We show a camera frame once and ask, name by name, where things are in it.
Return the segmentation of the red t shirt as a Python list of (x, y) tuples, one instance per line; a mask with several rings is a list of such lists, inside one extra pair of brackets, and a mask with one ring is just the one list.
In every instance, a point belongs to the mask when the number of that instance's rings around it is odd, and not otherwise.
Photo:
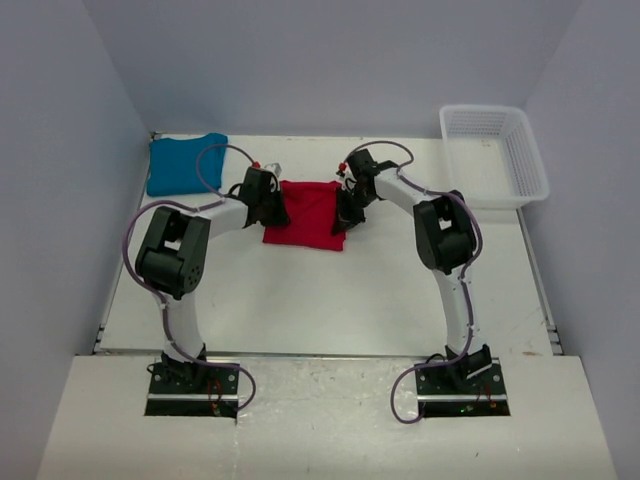
[(345, 233), (333, 233), (338, 182), (283, 181), (281, 189), (290, 223), (266, 227), (263, 242), (342, 252)]

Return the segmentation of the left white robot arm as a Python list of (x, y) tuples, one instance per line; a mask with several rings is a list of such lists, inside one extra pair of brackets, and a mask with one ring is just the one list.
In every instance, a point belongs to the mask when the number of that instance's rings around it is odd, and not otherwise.
[(199, 331), (195, 290), (205, 270), (209, 242), (254, 224), (287, 226), (277, 163), (251, 166), (235, 195), (202, 206), (156, 201), (140, 210), (154, 211), (135, 262), (127, 263), (131, 277), (156, 297), (165, 336), (163, 357), (176, 362), (172, 380), (195, 393), (208, 379), (205, 342)]

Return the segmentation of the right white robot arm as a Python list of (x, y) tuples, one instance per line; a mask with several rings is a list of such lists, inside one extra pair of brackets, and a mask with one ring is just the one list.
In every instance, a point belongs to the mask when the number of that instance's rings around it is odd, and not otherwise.
[(471, 265), (482, 251), (477, 220), (460, 192), (430, 190), (405, 176), (393, 161), (377, 162), (366, 148), (352, 151), (338, 167), (332, 233), (345, 233), (365, 221), (374, 201), (388, 201), (413, 219), (422, 264), (438, 284), (447, 326), (445, 360), (437, 365), (456, 392), (467, 393), (491, 366), (486, 342), (478, 338), (471, 292)]

